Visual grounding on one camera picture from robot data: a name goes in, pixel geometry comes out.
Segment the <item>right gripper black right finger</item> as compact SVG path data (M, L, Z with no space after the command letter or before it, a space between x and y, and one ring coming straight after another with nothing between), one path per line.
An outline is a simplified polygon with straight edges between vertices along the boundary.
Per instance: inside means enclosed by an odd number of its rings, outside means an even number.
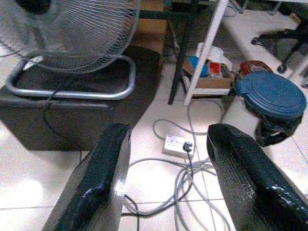
M229 124L212 124L207 151L238 231L306 231L308 199L254 138Z

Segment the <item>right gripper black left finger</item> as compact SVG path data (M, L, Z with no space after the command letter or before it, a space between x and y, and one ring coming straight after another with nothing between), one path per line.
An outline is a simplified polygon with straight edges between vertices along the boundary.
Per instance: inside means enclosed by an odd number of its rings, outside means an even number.
M131 151L130 125L112 124L70 175L45 231L116 231Z

